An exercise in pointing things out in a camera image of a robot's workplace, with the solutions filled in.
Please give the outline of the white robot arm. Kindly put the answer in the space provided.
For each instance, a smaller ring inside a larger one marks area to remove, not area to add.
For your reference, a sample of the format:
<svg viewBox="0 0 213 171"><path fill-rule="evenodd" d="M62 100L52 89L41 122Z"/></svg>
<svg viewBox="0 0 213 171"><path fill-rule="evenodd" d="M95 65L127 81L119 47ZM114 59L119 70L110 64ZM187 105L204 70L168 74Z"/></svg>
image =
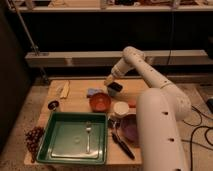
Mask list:
<svg viewBox="0 0 213 171"><path fill-rule="evenodd" d="M143 171L190 171L177 122L191 111L189 97L145 61L145 53L126 47L104 85L109 86L135 69L149 86L136 103Z"/></svg>

